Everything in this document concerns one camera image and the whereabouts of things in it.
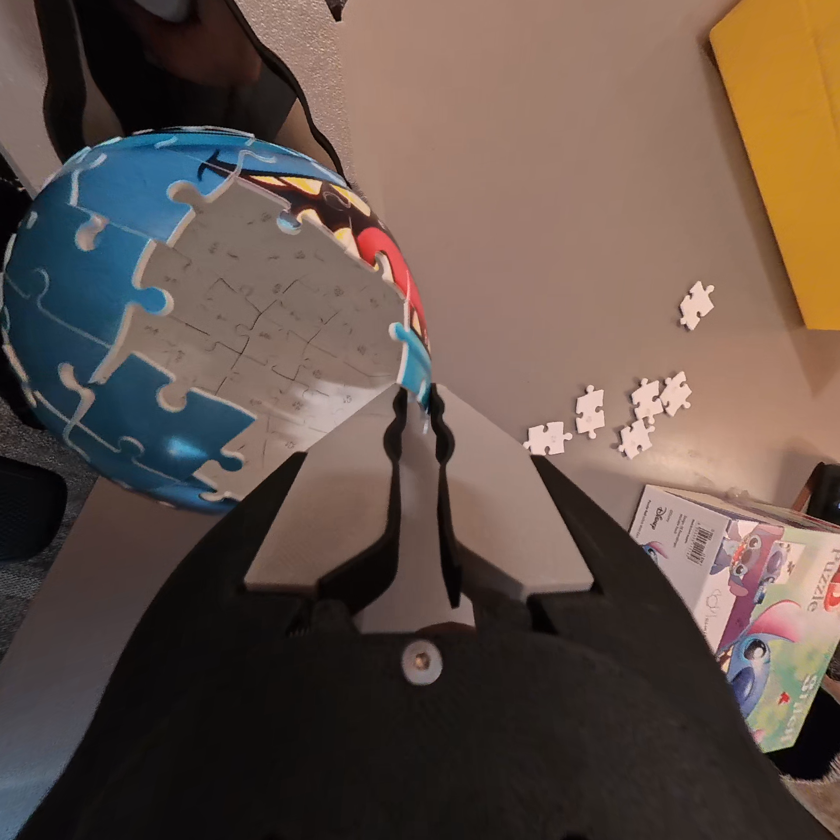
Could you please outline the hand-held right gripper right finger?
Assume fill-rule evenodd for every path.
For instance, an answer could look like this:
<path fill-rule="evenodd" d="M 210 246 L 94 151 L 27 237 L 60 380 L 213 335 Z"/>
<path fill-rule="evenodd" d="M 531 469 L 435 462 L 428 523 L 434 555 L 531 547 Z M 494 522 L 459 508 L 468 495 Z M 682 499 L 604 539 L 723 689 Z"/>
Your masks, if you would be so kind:
<path fill-rule="evenodd" d="M 442 385 L 432 386 L 428 412 L 451 606 L 484 590 L 520 603 L 589 591 L 593 575 L 529 451 Z"/>

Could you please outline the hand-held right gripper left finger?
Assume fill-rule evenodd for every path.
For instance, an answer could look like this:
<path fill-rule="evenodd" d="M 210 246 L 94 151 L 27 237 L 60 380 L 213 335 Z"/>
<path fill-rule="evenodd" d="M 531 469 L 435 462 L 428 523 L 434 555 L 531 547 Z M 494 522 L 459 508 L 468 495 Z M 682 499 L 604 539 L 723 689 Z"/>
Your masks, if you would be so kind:
<path fill-rule="evenodd" d="M 310 447 L 245 576 L 250 591 L 334 600 L 355 615 L 392 585 L 406 409 L 393 385 Z"/>

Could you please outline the white puzzle pieces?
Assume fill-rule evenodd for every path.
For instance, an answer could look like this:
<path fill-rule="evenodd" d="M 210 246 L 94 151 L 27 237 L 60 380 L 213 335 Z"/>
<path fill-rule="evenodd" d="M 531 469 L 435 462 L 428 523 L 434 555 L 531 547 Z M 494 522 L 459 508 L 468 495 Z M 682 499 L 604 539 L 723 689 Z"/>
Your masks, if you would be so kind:
<path fill-rule="evenodd" d="M 679 325 L 692 332 L 715 307 L 712 294 L 715 287 L 697 281 L 688 289 L 679 304 Z M 656 419 L 660 416 L 675 417 L 690 409 L 692 390 L 683 371 L 666 377 L 663 381 L 642 378 L 628 397 L 632 416 L 618 430 L 616 450 L 631 460 L 651 449 Z M 530 427 L 522 446 L 531 455 L 561 455 L 574 435 L 595 440 L 606 428 L 605 391 L 588 384 L 575 400 L 574 427 L 562 421 L 549 421 Z"/>

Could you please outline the blue puzzle ball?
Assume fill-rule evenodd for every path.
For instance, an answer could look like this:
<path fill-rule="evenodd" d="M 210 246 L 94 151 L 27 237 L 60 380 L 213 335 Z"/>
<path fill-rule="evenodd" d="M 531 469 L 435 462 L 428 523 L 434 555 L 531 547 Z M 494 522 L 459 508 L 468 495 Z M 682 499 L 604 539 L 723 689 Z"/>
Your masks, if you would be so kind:
<path fill-rule="evenodd" d="M 338 172 L 226 129 L 74 154 L 2 264 L 24 405 L 100 476 L 218 515 L 393 385 L 428 412 L 424 306 Z"/>

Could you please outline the printed cardboard puzzle box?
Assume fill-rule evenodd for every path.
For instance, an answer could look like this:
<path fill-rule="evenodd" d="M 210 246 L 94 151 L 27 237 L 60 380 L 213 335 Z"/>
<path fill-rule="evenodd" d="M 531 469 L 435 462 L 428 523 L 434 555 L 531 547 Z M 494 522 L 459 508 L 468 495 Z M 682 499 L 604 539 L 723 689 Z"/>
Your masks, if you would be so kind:
<path fill-rule="evenodd" d="M 761 750 L 794 746 L 838 645 L 838 525 L 646 485 L 629 531 L 693 616 Z"/>

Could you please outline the person's left hand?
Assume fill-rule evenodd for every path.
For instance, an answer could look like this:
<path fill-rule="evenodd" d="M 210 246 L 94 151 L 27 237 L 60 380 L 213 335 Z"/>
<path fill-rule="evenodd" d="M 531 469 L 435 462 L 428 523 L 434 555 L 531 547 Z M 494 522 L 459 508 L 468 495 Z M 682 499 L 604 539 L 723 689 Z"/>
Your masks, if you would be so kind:
<path fill-rule="evenodd" d="M 235 89 L 257 82 L 263 62 L 231 6 L 192 2 L 181 22 L 172 22 L 137 2 L 115 2 L 153 63 L 197 85 Z"/>

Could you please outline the black electronic device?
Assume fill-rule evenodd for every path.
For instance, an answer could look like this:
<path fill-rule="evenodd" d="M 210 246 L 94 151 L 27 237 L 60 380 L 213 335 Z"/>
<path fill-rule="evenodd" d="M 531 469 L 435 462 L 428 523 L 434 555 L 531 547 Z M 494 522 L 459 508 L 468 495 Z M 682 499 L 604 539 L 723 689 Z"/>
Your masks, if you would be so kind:
<path fill-rule="evenodd" d="M 792 510 L 839 526 L 839 464 L 818 463 Z"/>

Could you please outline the yellow plastic bin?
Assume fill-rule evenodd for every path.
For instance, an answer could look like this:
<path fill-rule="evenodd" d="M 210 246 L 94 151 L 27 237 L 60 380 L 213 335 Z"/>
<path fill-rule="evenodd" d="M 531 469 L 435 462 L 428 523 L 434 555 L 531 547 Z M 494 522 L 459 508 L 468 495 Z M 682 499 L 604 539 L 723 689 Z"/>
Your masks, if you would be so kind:
<path fill-rule="evenodd" d="M 837 331 L 839 2 L 739 2 L 710 46 L 804 324 Z"/>

